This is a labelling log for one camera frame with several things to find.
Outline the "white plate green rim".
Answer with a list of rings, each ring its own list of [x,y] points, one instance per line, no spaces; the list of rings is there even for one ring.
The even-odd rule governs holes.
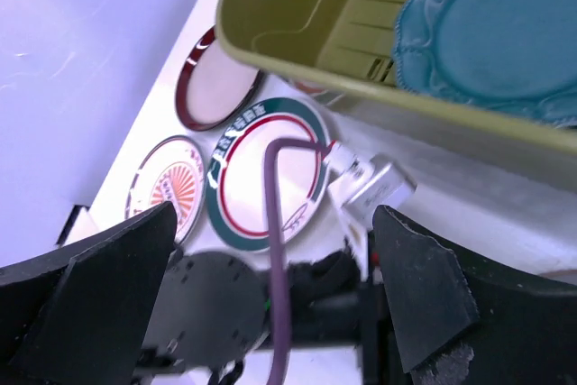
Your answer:
[[[218,139],[206,174],[206,207],[220,239],[244,252],[269,247],[264,195],[264,155],[278,138],[330,143],[325,120],[309,103],[273,97],[241,111]],[[325,194],[328,171],[319,154],[284,149],[278,155],[283,240],[312,219]]]

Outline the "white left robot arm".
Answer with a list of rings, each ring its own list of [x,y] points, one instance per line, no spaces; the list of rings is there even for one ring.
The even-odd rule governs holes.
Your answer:
[[[352,254],[288,267],[293,349],[354,345],[364,384],[387,383],[384,289],[362,282]],[[269,273],[226,252],[172,261],[160,285],[132,382],[206,368],[212,384],[236,383],[246,355],[273,346]]]

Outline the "white plate orange sunburst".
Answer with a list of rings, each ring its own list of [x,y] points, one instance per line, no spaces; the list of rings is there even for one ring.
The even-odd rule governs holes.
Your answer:
[[[124,217],[170,202],[177,215],[175,242],[185,242],[204,203],[205,173],[201,152],[189,137],[174,135],[159,142],[135,171]]]

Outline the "teal scalloped plate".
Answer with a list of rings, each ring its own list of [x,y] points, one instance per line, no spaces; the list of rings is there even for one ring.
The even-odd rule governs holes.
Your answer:
[[[576,125],[576,0],[407,0],[392,55],[407,91]]]

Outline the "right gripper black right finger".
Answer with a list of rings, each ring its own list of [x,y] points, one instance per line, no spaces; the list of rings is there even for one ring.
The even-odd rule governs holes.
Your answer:
[[[573,384],[576,288],[373,216],[391,328],[389,384]]]

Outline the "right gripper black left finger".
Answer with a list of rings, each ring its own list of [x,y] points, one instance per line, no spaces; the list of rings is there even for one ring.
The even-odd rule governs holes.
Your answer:
[[[128,384],[174,249],[165,202],[1,269],[3,384]]]

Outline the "dark red rimmed plate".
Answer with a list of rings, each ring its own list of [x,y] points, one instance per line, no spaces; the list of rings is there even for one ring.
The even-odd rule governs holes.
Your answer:
[[[207,131],[239,113],[258,93],[265,73],[226,54],[209,28],[185,58],[175,89],[180,123]]]

